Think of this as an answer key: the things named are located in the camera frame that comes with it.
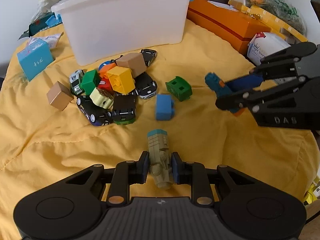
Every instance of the yellow blanket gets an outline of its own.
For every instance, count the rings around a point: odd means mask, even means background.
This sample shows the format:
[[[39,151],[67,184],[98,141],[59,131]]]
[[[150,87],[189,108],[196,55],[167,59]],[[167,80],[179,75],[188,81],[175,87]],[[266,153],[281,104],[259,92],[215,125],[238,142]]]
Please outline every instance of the yellow blanket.
[[[37,36],[62,31],[59,25]],[[138,160],[148,150],[147,133],[157,128],[168,132],[170,151],[179,152],[184,161],[207,168],[232,166],[300,200],[316,175],[319,150],[310,131],[258,127],[248,110],[235,117],[216,108],[216,95],[204,76],[215,72],[229,80],[247,74],[253,65],[228,42],[188,20],[180,44],[152,48],[158,56],[147,70],[158,83],[158,93],[168,93],[165,82],[176,75],[192,86],[189,100],[175,99],[170,121],[155,120],[154,97],[139,98],[136,122],[124,126],[90,125],[75,100],[62,112],[55,109],[46,93],[56,81],[68,86],[71,72],[81,68],[67,35],[52,50],[55,61],[31,82],[16,57],[24,46],[14,53],[0,92],[0,239],[19,239],[12,212],[25,195],[95,163],[111,168]],[[87,67],[98,67],[107,59],[111,57]],[[149,176],[145,185],[131,186],[131,195],[190,195],[190,187],[161,191]]]

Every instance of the toy car wheel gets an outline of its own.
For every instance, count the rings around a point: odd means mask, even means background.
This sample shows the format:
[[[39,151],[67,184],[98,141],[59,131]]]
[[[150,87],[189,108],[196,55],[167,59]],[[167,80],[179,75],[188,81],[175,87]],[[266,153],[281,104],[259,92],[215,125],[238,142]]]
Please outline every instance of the toy car wheel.
[[[91,120],[91,122],[95,122],[96,121],[96,117],[94,116],[94,114],[90,115],[90,120]]]

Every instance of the tan block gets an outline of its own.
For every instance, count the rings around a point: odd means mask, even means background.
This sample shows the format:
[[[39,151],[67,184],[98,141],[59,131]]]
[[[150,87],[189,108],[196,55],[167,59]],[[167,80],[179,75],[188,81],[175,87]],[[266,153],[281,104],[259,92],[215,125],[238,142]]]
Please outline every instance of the tan block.
[[[47,93],[49,104],[59,110],[63,110],[73,99],[70,90],[57,81]]]
[[[117,59],[117,66],[131,69],[132,77],[135,78],[147,70],[142,53],[128,53]]]

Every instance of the white plastic bin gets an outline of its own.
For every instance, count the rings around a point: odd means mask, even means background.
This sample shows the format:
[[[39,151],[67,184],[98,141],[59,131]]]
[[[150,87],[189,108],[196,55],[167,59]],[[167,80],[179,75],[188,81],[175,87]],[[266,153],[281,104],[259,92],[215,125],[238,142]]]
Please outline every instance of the white plastic bin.
[[[79,65],[182,40],[189,0],[62,0],[60,14]]]

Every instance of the teal box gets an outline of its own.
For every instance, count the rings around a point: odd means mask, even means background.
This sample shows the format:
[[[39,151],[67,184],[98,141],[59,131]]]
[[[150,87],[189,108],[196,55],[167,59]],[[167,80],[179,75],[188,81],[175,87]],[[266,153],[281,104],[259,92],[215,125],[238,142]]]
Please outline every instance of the teal box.
[[[41,39],[26,46],[24,50],[17,53],[17,57],[29,81],[53,62],[48,43]]]

